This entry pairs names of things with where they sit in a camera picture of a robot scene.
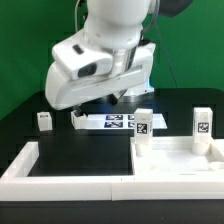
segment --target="white block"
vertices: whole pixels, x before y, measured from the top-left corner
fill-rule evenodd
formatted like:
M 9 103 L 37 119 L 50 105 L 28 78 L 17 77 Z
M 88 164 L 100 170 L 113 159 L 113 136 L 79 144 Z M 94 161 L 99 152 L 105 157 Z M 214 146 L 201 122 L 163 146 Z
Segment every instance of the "white block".
M 204 156 L 210 152 L 212 116 L 211 108 L 194 108 L 192 151 L 196 155 Z
M 153 110 L 135 111 L 135 144 L 137 156 L 148 156 L 152 145 Z
M 71 112 L 71 120 L 74 128 L 78 129 L 86 129 L 87 126 L 87 117 L 84 114 L 83 116 L 77 117 L 76 110 Z
M 49 112 L 37 113 L 37 121 L 40 131 L 52 130 L 52 118 Z

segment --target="black table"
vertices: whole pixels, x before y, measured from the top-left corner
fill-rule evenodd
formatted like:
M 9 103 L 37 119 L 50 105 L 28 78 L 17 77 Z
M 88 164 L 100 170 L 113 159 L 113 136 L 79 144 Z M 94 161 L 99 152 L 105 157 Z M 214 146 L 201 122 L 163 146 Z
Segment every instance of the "black table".
M 83 104 L 86 114 L 132 114 L 137 108 L 162 113 L 167 130 L 154 136 L 192 134 L 194 107 L 211 107 L 212 135 L 224 138 L 224 92 L 215 89 L 161 89 L 141 102 L 111 106 Z M 54 130 L 39 132 L 37 113 L 51 112 Z M 129 139 L 133 130 L 74 130 L 71 109 L 56 112 L 44 93 L 0 121 L 0 175 L 28 141 L 38 141 L 40 157 L 29 176 L 131 175 Z M 224 201 L 0 202 L 0 223 L 224 223 Z

